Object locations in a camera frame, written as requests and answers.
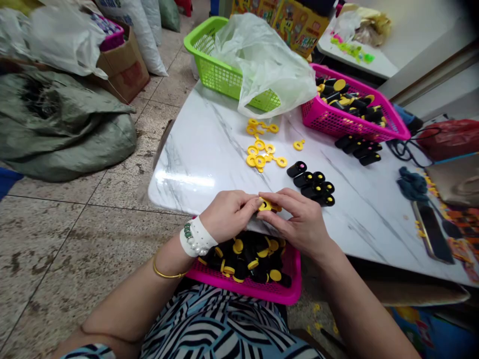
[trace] hand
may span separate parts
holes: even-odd
[[[216,242],[225,242],[246,227],[262,203],[257,194],[242,190],[221,191],[200,214],[200,220]]]
[[[290,188],[283,188],[277,193],[260,192],[259,195],[293,215],[289,220],[284,220],[266,210],[259,212],[257,218],[275,227],[301,253],[318,259],[334,243],[326,230],[321,206],[315,201]]]

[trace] red plastic bag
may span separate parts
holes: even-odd
[[[426,126],[427,131],[421,132],[418,144],[434,161],[479,152],[479,121],[474,120],[449,120]]]

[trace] tiled floor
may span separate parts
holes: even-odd
[[[23,179],[0,202],[0,358],[49,357],[187,220],[154,208],[146,190],[165,127],[196,83],[183,38],[208,17],[209,1],[193,5],[191,18],[181,15],[181,33],[163,30],[159,50],[170,76],[152,77],[132,102],[136,151],[108,170],[68,183]],[[330,353],[341,356],[317,329],[332,333],[334,327],[321,298],[304,289],[288,312],[291,328],[309,327]]]

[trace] gold bracelet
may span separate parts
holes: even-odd
[[[167,276],[163,273],[161,273],[157,268],[156,268],[156,264],[155,264],[155,261],[156,261],[156,255],[155,257],[153,258],[153,270],[155,271],[155,273],[157,275],[159,275],[160,277],[163,277],[163,278],[167,278],[167,279],[174,279],[174,278],[183,278],[187,272],[185,273],[180,273],[180,274],[177,274],[177,275],[174,275],[174,276]]]

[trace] person's left hand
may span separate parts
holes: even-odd
[[[225,242],[246,227],[262,203],[257,194],[242,190],[221,191],[200,214],[200,220],[216,242]]]

